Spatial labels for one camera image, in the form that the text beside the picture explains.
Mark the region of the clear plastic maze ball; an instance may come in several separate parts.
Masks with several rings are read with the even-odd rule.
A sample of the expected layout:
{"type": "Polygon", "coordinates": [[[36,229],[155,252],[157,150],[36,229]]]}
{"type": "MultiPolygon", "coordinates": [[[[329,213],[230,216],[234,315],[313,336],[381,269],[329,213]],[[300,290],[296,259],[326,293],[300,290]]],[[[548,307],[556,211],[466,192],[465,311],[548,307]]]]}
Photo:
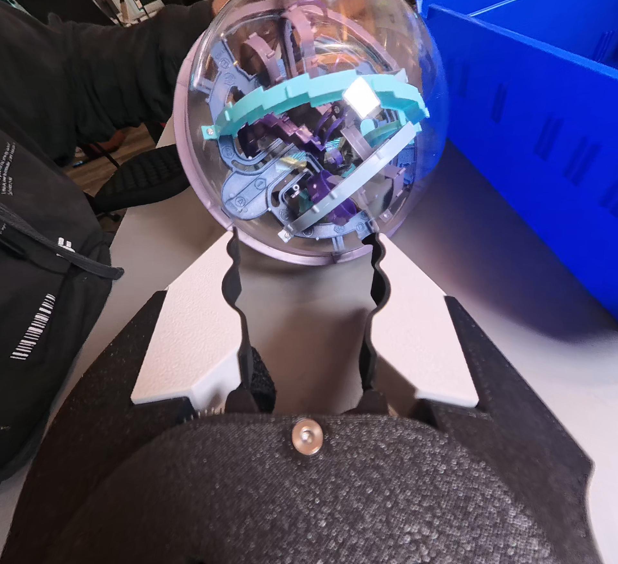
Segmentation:
{"type": "Polygon", "coordinates": [[[195,194],[274,259],[392,236],[442,156],[443,60],[406,0],[230,0],[190,50],[174,134],[195,194]]]}

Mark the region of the person's left forearm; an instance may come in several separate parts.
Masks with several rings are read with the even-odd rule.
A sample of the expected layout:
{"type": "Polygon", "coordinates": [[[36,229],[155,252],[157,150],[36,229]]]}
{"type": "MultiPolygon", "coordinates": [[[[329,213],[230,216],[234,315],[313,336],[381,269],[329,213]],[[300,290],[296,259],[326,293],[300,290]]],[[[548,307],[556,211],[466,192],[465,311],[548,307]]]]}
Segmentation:
{"type": "Polygon", "coordinates": [[[166,122],[213,1],[169,5],[131,27],[43,24],[1,4],[1,131],[66,165],[81,144],[166,122]]]}

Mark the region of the blue plastic bin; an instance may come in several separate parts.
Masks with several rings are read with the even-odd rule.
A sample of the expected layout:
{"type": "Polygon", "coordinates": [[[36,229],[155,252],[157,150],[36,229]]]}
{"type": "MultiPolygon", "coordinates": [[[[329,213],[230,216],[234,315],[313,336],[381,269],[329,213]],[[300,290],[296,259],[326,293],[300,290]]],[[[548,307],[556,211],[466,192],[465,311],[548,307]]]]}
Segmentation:
{"type": "Polygon", "coordinates": [[[448,138],[617,317],[617,68],[417,0],[443,60],[448,138]]]}
{"type": "Polygon", "coordinates": [[[470,16],[617,68],[617,0],[504,0],[470,16]]]}

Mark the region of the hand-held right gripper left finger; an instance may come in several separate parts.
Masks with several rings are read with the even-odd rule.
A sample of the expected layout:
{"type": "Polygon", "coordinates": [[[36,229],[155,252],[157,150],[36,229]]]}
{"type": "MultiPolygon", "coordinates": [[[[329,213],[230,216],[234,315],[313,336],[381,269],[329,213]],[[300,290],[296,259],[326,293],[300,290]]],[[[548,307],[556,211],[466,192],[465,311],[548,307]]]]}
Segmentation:
{"type": "Polygon", "coordinates": [[[251,383],[237,230],[228,231],[166,289],[131,393],[135,405],[186,398],[197,412],[223,408],[251,383]]]}

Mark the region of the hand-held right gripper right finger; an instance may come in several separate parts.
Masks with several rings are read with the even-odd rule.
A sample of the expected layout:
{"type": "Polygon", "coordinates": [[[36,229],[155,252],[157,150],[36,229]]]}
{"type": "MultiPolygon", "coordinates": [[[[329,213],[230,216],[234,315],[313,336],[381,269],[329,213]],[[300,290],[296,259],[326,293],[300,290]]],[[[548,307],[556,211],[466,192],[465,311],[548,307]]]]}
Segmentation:
{"type": "Polygon", "coordinates": [[[414,398],[473,408],[479,396],[452,321],[447,295],[386,235],[363,239],[371,248],[375,307],[359,354],[362,402],[377,397],[378,367],[390,367],[414,398]]]}

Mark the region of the person's black printed hoodie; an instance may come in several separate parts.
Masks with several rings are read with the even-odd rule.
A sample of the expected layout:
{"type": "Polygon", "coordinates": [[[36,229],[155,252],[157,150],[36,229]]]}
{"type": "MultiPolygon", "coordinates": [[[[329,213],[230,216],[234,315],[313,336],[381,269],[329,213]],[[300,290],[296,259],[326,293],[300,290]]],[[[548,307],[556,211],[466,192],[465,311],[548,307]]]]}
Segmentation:
{"type": "Polygon", "coordinates": [[[111,236],[81,189],[1,132],[1,481],[34,454],[112,282],[111,236]]]}

